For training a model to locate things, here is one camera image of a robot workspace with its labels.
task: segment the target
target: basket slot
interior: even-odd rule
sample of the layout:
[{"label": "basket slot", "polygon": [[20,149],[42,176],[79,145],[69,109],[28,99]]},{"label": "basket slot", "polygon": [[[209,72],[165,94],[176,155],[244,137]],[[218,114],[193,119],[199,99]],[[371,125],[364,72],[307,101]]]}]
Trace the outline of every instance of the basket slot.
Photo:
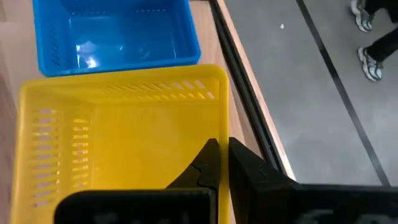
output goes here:
[{"label": "basket slot", "polygon": [[39,123],[49,123],[46,122],[44,119],[41,118],[54,118],[57,119],[59,118],[60,114],[42,114],[42,113],[37,113],[34,115],[36,119],[39,119]]},{"label": "basket slot", "polygon": [[47,169],[47,168],[51,168],[51,167],[56,167],[58,165],[59,165],[58,160],[55,162],[52,162],[52,161],[46,161],[46,162],[32,161],[31,162],[31,166],[32,166],[33,170]]},{"label": "basket slot", "polygon": [[57,193],[57,189],[47,189],[41,192],[35,192],[32,196],[33,198],[39,198],[40,200],[45,199],[44,197],[51,197],[53,198],[53,195]]},{"label": "basket slot", "polygon": [[196,84],[197,87],[199,87],[199,88],[206,88],[206,86],[205,86],[201,81],[195,80],[194,82],[195,82],[195,84]]},{"label": "basket slot", "polygon": [[212,92],[207,92],[206,94],[210,97],[210,99],[215,99],[215,96],[212,94]]},{"label": "basket slot", "polygon": [[43,118],[36,118],[34,124],[50,124],[57,122],[57,118],[49,117],[48,115]]},{"label": "basket slot", "polygon": [[161,83],[160,85],[166,87],[166,89],[169,89],[169,90],[173,89],[168,83]]},{"label": "basket slot", "polygon": [[34,136],[34,140],[36,140],[36,141],[56,141],[56,140],[58,140],[58,135],[54,134],[53,136],[49,136],[49,135]]},{"label": "basket slot", "polygon": [[34,128],[53,128],[53,123],[32,123]]},{"label": "basket slot", "polygon": [[163,94],[161,97],[163,100],[170,100],[170,98],[168,96],[166,96],[165,94]]},{"label": "basket slot", "polygon": [[88,139],[88,134],[74,134],[73,139]]},{"label": "basket slot", "polygon": [[32,183],[36,186],[36,187],[40,187],[38,186],[39,184],[42,183],[49,183],[49,182],[56,182],[59,178],[58,176],[58,172],[50,172],[50,173],[46,173],[46,175],[49,174],[46,177],[43,177],[42,175],[36,175],[32,181]]},{"label": "basket slot", "polygon": [[81,164],[84,162],[88,162],[88,158],[87,157],[81,157],[81,158],[76,158],[72,160],[73,164]]},{"label": "basket slot", "polygon": [[32,204],[32,206],[33,206],[33,207],[36,207],[36,208],[38,208],[38,207],[44,207],[44,206],[50,205],[53,201],[54,201],[53,198],[50,198],[50,199],[48,199],[48,200],[46,200],[45,198],[41,198],[41,201],[39,201],[39,202],[34,202],[34,203]]},{"label": "basket slot", "polygon": [[184,85],[185,85],[186,87],[188,87],[189,89],[194,89],[194,88],[195,88],[190,82],[188,82],[188,81],[186,81],[186,80],[184,80],[183,83],[184,83]]},{"label": "basket slot", "polygon": [[81,180],[81,179],[85,179],[87,177],[88,177],[88,173],[84,172],[84,173],[81,173],[81,174],[74,175],[72,177],[72,180]]},{"label": "basket slot", "polygon": [[32,196],[34,196],[37,193],[41,193],[41,192],[48,192],[48,191],[54,191],[56,192],[58,190],[58,184],[55,185],[48,185],[46,187],[41,187],[41,188],[32,188],[33,191],[31,193]]},{"label": "basket slot", "polygon": [[77,151],[73,151],[72,154],[74,156],[83,156],[88,154],[88,150],[77,150]]},{"label": "basket slot", "polygon": [[76,166],[72,168],[72,171],[74,172],[83,171],[83,170],[88,170],[88,165]]},{"label": "basket slot", "polygon": [[50,137],[56,137],[58,135],[57,130],[51,131],[51,127],[42,127],[38,128],[36,132],[33,132],[34,137],[41,137],[41,136],[50,136]]},{"label": "basket slot", "polygon": [[156,83],[151,83],[151,85],[153,86],[153,88],[155,89],[155,90],[163,90],[163,88],[162,87],[160,87],[158,84],[156,84]]},{"label": "basket slot", "polygon": [[43,181],[43,182],[38,182],[33,185],[34,189],[44,189],[46,187],[51,187],[51,186],[56,186],[59,184],[59,180],[57,178],[53,180],[48,180],[48,181]]},{"label": "basket slot", "polygon": [[55,175],[59,175],[59,171],[56,169],[56,170],[50,170],[50,171],[47,171],[47,172],[36,172],[36,173],[32,173],[32,178],[34,178],[34,179],[37,179],[37,180],[39,180],[39,179],[42,179],[42,180],[46,180],[46,178],[47,177],[52,177],[52,176],[55,176]]},{"label": "basket slot", "polygon": [[55,165],[55,166],[43,167],[43,168],[40,168],[40,169],[37,169],[36,167],[33,167],[33,169],[30,172],[31,172],[31,174],[33,176],[35,176],[35,175],[43,175],[43,176],[45,176],[48,173],[58,172],[58,170],[59,170],[58,165]]},{"label": "basket slot", "polygon": [[197,93],[197,95],[198,95],[199,98],[201,98],[201,99],[203,99],[203,100],[206,99],[206,97],[203,96],[203,94],[201,94],[201,93]]},{"label": "basket slot", "polygon": [[38,116],[56,116],[58,115],[58,111],[55,109],[38,109],[35,113],[34,116],[38,117]]},{"label": "basket slot", "polygon": [[83,182],[77,182],[72,185],[73,188],[82,188],[86,187],[88,185],[88,181],[83,181]]},{"label": "basket slot", "polygon": [[84,118],[75,118],[75,119],[73,119],[73,122],[74,123],[78,123],[78,124],[86,124],[86,123],[88,123],[88,119],[84,119]]},{"label": "basket slot", "polygon": [[48,134],[52,134],[52,133],[56,133],[58,131],[57,127],[35,127],[34,128],[34,132],[35,133],[48,133]]},{"label": "basket slot", "polygon": [[146,85],[146,84],[142,84],[142,85],[141,85],[141,88],[142,88],[143,90],[149,90],[149,91],[153,91],[153,90],[154,90],[153,88],[149,87],[149,86]]},{"label": "basket slot", "polygon": [[45,161],[47,159],[59,158],[60,154],[58,150],[51,151],[33,151],[32,152],[32,160],[33,161]]},{"label": "basket slot", "polygon": [[73,131],[88,131],[87,126],[75,126],[73,127]]},{"label": "basket slot", "polygon": [[175,87],[177,87],[178,89],[180,89],[180,90],[183,90],[184,89],[184,87],[182,87],[178,82],[173,82],[172,83]]},{"label": "basket slot", "polygon": [[88,147],[88,142],[75,142],[72,143],[72,147],[77,147],[77,148]]},{"label": "basket slot", "polygon": [[52,149],[58,149],[58,144],[38,144],[34,147],[34,151],[40,151],[43,153],[45,153],[44,151],[49,151]]},{"label": "basket slot", "polygon": [[178,97],[179,97],[181,100],[184,100],[184,99],[187,98],[187,97],[186,97],[184,94],[182,94],[182,93],[179,93],[179,94],[178,94]]}]

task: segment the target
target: shoe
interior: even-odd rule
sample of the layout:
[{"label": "shoe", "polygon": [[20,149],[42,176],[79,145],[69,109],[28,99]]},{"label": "shoe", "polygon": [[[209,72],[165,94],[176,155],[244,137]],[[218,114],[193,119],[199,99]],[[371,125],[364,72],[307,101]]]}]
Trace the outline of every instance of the shoe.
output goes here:
[{"label": "shoe", "polygon": [[355,15],[355,23],[363,32],[372,30],[372,21],[374,15],[370,15],[363,7],[364,0],[352,0],[351,11]]},{"label": "shoe", "polygon": [[358,57],[362,61],[362,71],[365,73],[366,78],[372,82],[381,80],[381,70],[383,69],[382,63],[375,61],[371,58],[366,48],[358,49]]}]

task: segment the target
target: black pants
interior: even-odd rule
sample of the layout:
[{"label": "black pants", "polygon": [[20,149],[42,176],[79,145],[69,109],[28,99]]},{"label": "black pants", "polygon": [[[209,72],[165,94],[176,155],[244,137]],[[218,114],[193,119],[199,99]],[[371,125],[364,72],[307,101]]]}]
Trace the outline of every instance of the black pants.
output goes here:
[{"label": "black pants", "polygon": [[[397,4],[396,0],[367,0],[365,10],[369,14],[376,13],[384,7]],[[376,61],[382,62],[398,49],[398,28],[381,37],[368,47],[368,54]]]}]

